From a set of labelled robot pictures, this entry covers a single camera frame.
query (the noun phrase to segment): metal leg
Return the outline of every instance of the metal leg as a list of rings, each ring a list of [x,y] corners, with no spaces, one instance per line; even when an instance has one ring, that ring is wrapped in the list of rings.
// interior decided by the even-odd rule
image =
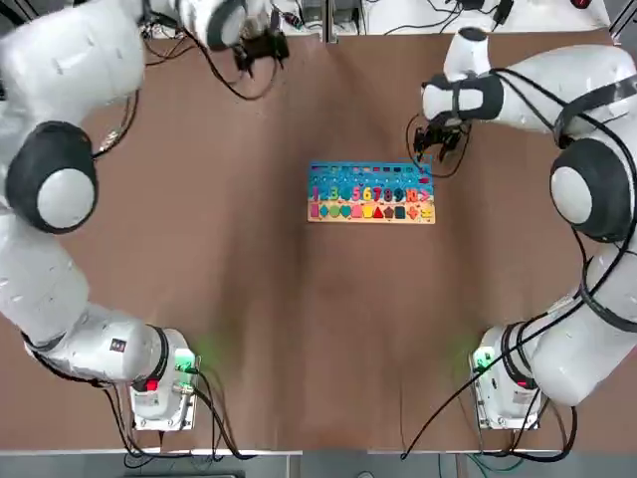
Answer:
[[[322,5],[322,40],[324,43],[338,43],[334,33],[334,0],[323,0]]]

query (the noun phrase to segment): white robotic arm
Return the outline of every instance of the white robotic arm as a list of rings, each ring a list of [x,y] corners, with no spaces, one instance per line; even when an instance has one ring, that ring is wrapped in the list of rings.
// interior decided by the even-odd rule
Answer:
[[[486,120],[553,133],[566,108],[523,79],[493,70],[487,35],[474,28],[454,37],[445,75],[423,84],[423,111],[431,127]],[[560,48],[528,58],[508,70],[540,84],[567,103],[594,99],[587,115],[606,123],[637,154],[635,65],[616,47],[582,45]],[[539,119],[535,109],[548,122]],[[603,243],[591,259],[586,283],[593,288],[617,257],[623,241],[637,253],[629,237],[633,217],[632,158],[615,141],[584,119],[566,118],[561,133],[571,138],[550,171],[550,193],[557,212],[578,232]],[[541,319],[529,324],[487,331],[472,365],[492,364],[479,379],[481,426],[520,428],[537,388],[552,400],[577,405],[609,376],[637,345],[637,256],[625,254],[594,294],[612,314],[582,304],[581,291],[557,302]],[[570,311],[569,317],[562,319]],[[545,332],[519,346],[540,329]],[[536,400],[527,425],[534,422]]]
[[[137,426],[174,430],[192,426],[190,397],[178,389],[190,381],[183,370],[195,366],[185,339],[91,304],[84,274],[55,237],[96,208],[98,175],[82,121],[140,88],[138,22],[154,12],[210,49],[236,47],[243,66],[282,59],[285,37],[269,29],[264,0],[95,0],[0,40],[0,312],[42,364],[131,384]]]

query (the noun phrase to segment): brown table surface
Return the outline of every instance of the brown table surface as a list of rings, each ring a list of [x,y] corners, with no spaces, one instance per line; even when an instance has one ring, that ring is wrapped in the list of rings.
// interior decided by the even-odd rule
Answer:
[[[409,440],[462,380],[452,378],[454,356],[489,325],[540,312],[576,284],[576,247],[548,195],[557,155],[548,135],[476,124],[460,172],[436,183],[436,225],[307,223],[311,160],[405,157],[420,84],[441,71],[450,40],[344,38],[326,48],[295,38],[256,103],[225,92],[194,53],[147,70],[129,137],[100,162],[98,210],[63,242],[94,302],[179,329],[217,368],[241,448],[399,450],[401,387]],[[495,35],[491,58],[505,66],[604,42],[601,31]],[[270,68],[260,65],[254,91]],[[120,115],[89,121],[94,137]],[[101,393],[49,376],[6,321],[0,345],[0,449],[121,448]],[[637,450],[625,439],[637,429],[634,360],[579,407],[577,449]],[[560,447],[544,422],[524,446]],[[166,439],[209,444],[201,411],[195,431]],[[477,446],[457,403],[418,444]]]

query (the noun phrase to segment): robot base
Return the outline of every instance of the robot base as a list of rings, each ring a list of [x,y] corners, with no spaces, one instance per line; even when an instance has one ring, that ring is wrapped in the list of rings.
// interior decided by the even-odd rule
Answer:
[[[175,330],[164,329],[168,338],[166,371],[152,387],[155,390],[137,391],[130,388],[131,407],[136,430],[191,430],[195,424],[196,396],[191,387],[197,375],[182,370],[198,368],[200,358],[188,348],[183,336]]]
[[[487,331],[481,345],[469,356],[471,374],[476,373],[501,354],[503,329],[494,327]],[[482,429],[522,428],[525,416],[532,403],[532,410],[525,425],[526,429],[537,428],[541,394],[533,402],[536,389],[528,390],[515,383],[507,375],[502,362],[498,362],[485,372],[473,385],[473,393],[479,426]]]

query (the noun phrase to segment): blue board section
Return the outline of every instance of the blue board section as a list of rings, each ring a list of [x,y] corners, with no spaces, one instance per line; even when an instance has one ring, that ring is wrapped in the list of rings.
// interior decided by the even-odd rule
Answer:
[[[308,198],[311,200],[340,198],[350,201],[355,186],[372,189],[380,187],[383,197],[385,190],[391,189],[394,195],[391,199],[385,198],[387,201],[401,201],[409,188],[425,189],[433,195],[431,162],[423,163],[420,170],[414,164],[406,162],[313,162],[310,165]]]

